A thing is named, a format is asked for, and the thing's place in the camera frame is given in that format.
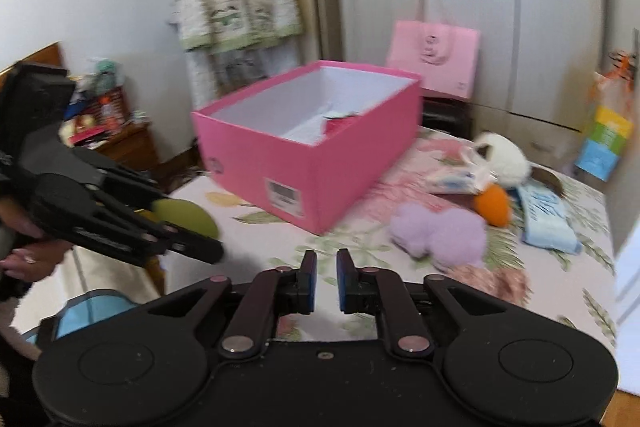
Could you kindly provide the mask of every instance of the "barcode label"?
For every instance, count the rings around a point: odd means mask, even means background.
[[[279,184],[272,180],[266,180],[267,195],[271,204],[280,210],[284,210],[292,216],[302,217],[302,200],[300,192],[295,188]]]

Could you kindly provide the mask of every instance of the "pink box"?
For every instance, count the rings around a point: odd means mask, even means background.
[[[321,235],[414,142],[420,75],[319,61],[194,111],[212,179]],[[325,116],[349,114],[324,137]]]

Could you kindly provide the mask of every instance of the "wooden bedside table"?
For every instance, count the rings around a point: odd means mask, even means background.
[[[134,171],[152,171],[160,165],[148,123],[127,124],[96,150]]]

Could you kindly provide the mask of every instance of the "pink tote bag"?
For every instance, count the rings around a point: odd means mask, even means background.
[[[424,96],[471,98],[480,32],[452,26],[440,1],[442,23],[427,22],[428,0],[418,0],[415,21],[397,21],[386,66],[422,76]]]

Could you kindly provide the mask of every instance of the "wooden floor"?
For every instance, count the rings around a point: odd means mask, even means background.
[[[602,424],[605,427],[640,427],[640,397],[617,391]]]

